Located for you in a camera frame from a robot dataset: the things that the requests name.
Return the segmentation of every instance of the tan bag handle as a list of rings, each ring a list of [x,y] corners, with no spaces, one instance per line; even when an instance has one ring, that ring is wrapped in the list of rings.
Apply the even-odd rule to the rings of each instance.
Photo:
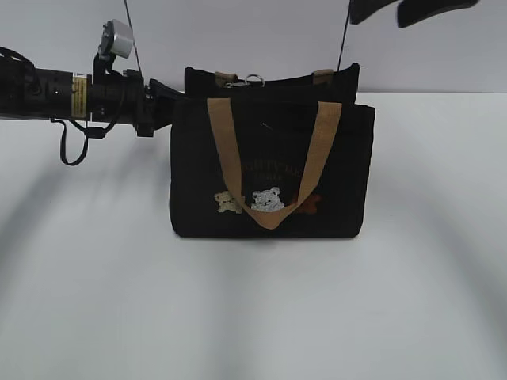
[[[317,187],[340,123],[341,103],[318,103],[297,202],[274,212],[252,210],[243,200],[241,158],[234,130],[231,99],[208,99],[208,112],[227,189],[242,209],[260,226],[268,230],[276,229]]]
[[[238,80],[236,74],[225,74],[217,71],[215,73],[215,82],[218,87],[225,87],[227,83],[234,83]]]
[[[333,84],[333,76],[334,71],[329,69],[314,71],[313,72],[314,85],[321,85],[322,83],[327,83],[331,85]]]

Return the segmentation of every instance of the white backdrop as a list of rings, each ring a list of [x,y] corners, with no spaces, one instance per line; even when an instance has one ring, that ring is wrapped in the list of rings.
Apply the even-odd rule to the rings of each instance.
[[[145,76],[181,88],[186,66],[266,78],[336,67],[347,4],[131,0],[130,8]],[[38,67],[90,73],[111,18],[126,20],[123,0],[3,0],[0,44]],[[344,66],[364,66],[364,90],[505,92],[506,18],[505,0],[482,0],[398,29],[391,5],[350,28]]]

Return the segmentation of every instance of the yellow label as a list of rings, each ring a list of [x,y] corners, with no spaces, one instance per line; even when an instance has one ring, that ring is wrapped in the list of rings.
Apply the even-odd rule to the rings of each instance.
[[[73,119],[86,118],[86,75],[74,74],[72,77],[72,109]]]

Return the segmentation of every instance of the metal ring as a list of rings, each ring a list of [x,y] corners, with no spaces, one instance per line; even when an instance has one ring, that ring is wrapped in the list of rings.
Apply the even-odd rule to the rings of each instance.
[[[260,79],[261,80],[261,83],[262,83],[262,87],[266,86],[266,82],[264,80],[264,78],[258,74],[250,74],[250,75],[247,75],[246,78],[245,78],[245,84],[248,86],[250,83],[248,82],[248,78],[257,78],[257,79]]]

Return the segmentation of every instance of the metal clasp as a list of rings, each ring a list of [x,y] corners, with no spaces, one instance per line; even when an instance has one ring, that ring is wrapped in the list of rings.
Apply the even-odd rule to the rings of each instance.
[[[234,87],[244,87],[244,86],[250,86],[251,83],[248,82],[248,79],[249,78],[258,78],[261,80],[261,84],[262,86],[261,87],[264,87],[266,85],[266,82],[264,80],[264,78],[260,75],[257,75],[257,74],[250,74],[250,75],[247,75],[246,78],[245,78],[245,81],[244,82],[237,82],[237,83],[226,83],[225,84],[225,87],[226,89],[232,89]]]

